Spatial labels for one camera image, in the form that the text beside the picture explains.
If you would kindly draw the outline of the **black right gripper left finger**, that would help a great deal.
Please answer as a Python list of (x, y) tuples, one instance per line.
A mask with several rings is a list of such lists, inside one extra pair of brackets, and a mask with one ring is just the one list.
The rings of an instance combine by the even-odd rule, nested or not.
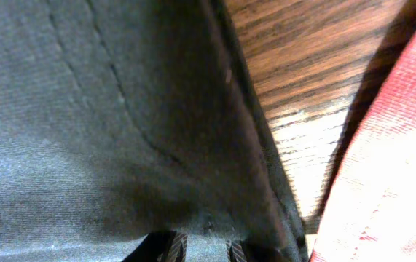
[(178, 231), (152, 232), (122, 262), (185, 262), (187, 239)]

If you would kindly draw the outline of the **black t-shirt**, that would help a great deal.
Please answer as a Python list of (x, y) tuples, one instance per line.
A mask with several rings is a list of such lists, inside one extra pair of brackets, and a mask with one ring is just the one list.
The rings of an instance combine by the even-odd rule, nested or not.
[(223, 1), (0, 1), (0, 261), (122, 261), (156, 231), (307, 261)]

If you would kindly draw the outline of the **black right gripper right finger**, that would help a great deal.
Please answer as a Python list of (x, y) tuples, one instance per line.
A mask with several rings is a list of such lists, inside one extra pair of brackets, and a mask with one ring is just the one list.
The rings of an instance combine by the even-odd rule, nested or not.
[(229, 262), (287, 262), (277, 250), (260, 247), (247, 242), (227, 241)]

